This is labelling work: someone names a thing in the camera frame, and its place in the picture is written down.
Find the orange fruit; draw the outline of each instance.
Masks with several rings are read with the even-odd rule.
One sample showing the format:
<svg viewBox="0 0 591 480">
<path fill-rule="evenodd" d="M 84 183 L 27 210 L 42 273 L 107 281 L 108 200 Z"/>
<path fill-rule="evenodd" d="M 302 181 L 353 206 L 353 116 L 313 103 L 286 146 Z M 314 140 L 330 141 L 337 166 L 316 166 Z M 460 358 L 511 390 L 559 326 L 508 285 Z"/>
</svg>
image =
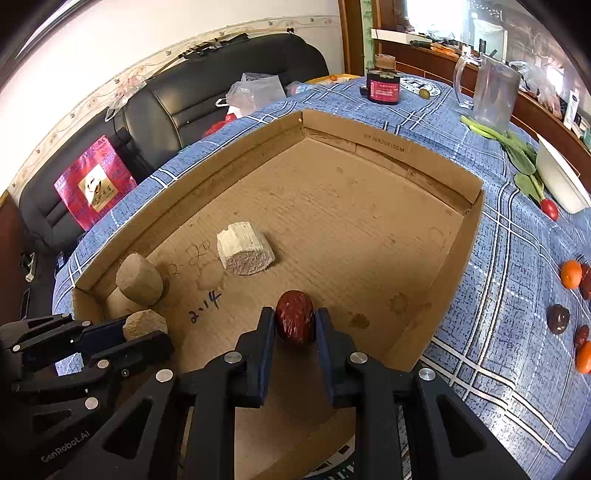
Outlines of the orange fruit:
<svg viewBox="0 0 591 480">
<path fill-rule="evenodd" d="M 562 285 L 572 290 L 577 288 L 583 278 L 583 270 L 581 264 L 576 260 L 568 260 L 562 264 L 560 269 L 560 279 Z"/>
<path fill-rule="evenodd" d="M 585 342 L 575 357 L 574 364 L 577 371 L 581 374 L 588 374 L 591 372 L 591 342 Z"/>
</svg>

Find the cardboard tray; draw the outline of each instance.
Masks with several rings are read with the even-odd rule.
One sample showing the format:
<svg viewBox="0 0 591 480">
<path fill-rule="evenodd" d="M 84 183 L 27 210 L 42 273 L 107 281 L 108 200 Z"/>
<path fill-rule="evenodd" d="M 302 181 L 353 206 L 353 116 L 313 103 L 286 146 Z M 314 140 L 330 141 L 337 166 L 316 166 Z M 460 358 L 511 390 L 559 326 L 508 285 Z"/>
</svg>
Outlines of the cardboard tray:
<svg viewBox="0 0 591 480">
<path fill-rule="evenodd" d="M 142 310 L 115 285 L 136 251 L 167 280 L 152 308 L 168 321 L 176 371 L 233 349 L 261 308 L 290 289 L 327 307 L 361 351 L 410 370 L 464 273 L 481 188 L 452 161 L 396 135 L 292 113 L 196 165 L 130 218 L 76 282 L 75 317 L 100 322 Z M 216 234 L 243 220 L 277 257 L 245 277 L 226 274 L 216 251 Z M 236 412 L 236 478 L 301 478 L 354 424 L 354 412 L 328 404 L 314 349 L 278 342 L 265 406 Z"/>
</svg>

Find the plaid tablecloth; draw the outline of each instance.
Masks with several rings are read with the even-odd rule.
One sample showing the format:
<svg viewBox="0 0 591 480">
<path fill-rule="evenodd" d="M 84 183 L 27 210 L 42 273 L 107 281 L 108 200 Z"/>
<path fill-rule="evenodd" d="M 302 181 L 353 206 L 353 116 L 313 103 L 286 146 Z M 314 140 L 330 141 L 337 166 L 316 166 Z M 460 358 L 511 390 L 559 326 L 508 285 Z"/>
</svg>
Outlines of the plaid tablecloth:
<svg viewBox="0 0 591 480">
<path fill-rule="evenodd" d="M 185 148 L 113 208 L 82 240 L 58 273 L 53 311 L 73 312 L 74 282 L 101 246 L 147 200 L 199 162 L 241 135 L 294 110 L 312 108 L 382 128 L 453 160 L 484 181 L 486 203 L 468 268 L 449 311 L 421 360 L 448 379 L 459 396 L 509 450 L 532 479 L 550 479 L 568 459 L 591 420 L 591 375 L 574 368 L 575 329 L 590 323 L 589 304 L 566 290 L 559 265 L 589 258 L 591 210 L 554 223 L 513 183 L 516 172 L 496 141 L 460 123 L 452 89 L 424 100 L 404 89 L 395 106 L 376 105 L 359 94 L 364 79 L 315 86 L 236 120 Z M 524 140 L 537 143 L 511 125 Z M 546 308 L 560 303 L 570 324 L 560 336 L 546 327 Z M 73 356 L 60 374 L 79 371 Z M 350 477 L 351 444 L 312 474 Z M 408 447 L 402 442 L 410 478 Z"/>
</svg>

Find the floral wallpaper border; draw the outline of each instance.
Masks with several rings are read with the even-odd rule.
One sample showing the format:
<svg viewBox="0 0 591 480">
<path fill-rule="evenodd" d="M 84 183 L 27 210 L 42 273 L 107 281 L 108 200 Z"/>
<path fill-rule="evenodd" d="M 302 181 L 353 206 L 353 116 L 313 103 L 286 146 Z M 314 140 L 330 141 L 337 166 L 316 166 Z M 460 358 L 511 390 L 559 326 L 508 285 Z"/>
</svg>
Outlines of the floral wallpaper border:
<svg viewBox="0 0 591 480">
<path fill-rule="evenodd" d="M 111 78 L 111 80 L 104 85 L 98 87 L 94 92 L 78 103 L 70 113 L 62 118 L 28 156 L 25 163 L 21 166 L 17 175 L 12 180 L 8 192 L 18 204 L 22 190 L 27 182 L 43 166 L 43 164 L 49 160 L 51 156 L 59 150 L 59 148 L 62 147 L 72 135 L 74 135 L 74 133 L 76 133 L 76 131 L 91 120 L 98 112 L 109 105 L 121 82 L 128 82 L 135 75 L 141 75 L 148 78 L 158 69 L 163 67 L 163 65 L 188 48 L 197 46 L 200 43 L 212 40 L 213 38 L 240 33 L 248 33 L 251 36 L 258 36 L 284 32 L 288 28 L 293 28 L 297 33 L 297 31 L 302 28 L 317 27 L 340 28 L 340 18 L 338 15 L 264 18 L 261 20 L 230 25 L 228 27 L 195 35 L 194 37 L 175 43 L 172 46 L 164 48 L 153 55 L 140 60 L 131 67 L 120 72 L 120 74 Z"/>
</svg>

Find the glass pitcher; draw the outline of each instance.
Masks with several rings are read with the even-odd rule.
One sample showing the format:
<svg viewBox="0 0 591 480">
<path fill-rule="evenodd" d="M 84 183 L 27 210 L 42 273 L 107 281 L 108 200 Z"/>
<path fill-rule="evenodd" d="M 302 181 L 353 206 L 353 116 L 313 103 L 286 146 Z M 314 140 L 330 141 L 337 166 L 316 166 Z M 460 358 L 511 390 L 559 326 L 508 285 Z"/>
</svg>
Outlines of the glass pitcher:
<svg viewBox="0 0 591 480">
<path fill-rule="evenodd" d="M 473 102 L 460 98 L 460 80 L 466 63 L 479 67 Z M 471 109 L 469 116 L 475 121 L 502 134 L 509 127 L 520 80 L 521 74 L 503 62 L 484 54 L 476 57 L 469 52 L 460 57 L 453 73 L 453 87 L 460 106 Z"/>
</svg>

